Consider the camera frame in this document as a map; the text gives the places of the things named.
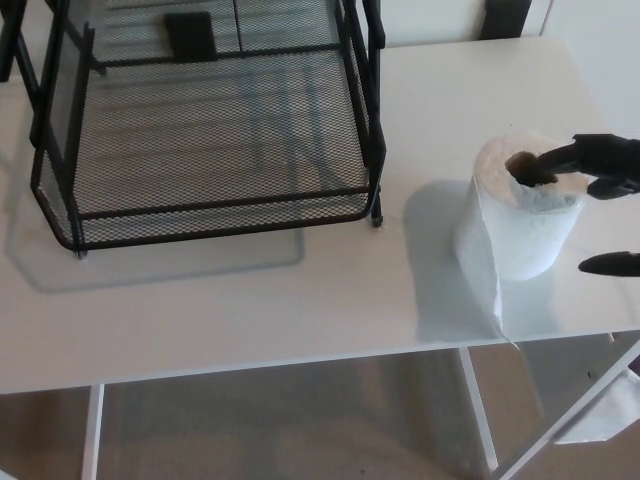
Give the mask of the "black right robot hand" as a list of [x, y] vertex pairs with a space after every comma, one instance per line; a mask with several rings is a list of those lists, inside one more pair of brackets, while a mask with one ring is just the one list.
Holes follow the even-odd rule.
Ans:
[[[581, 173], [594, 178], [587, 194], [600, 201], [639, 193], [639, 141], [614, 134], [576, 134], [573, 142], [538, 157], [546, 173]], [[603, 253], [583, 260], [578, 270], [593, 275], [637, 278], [639, 255], [630, 251]]]

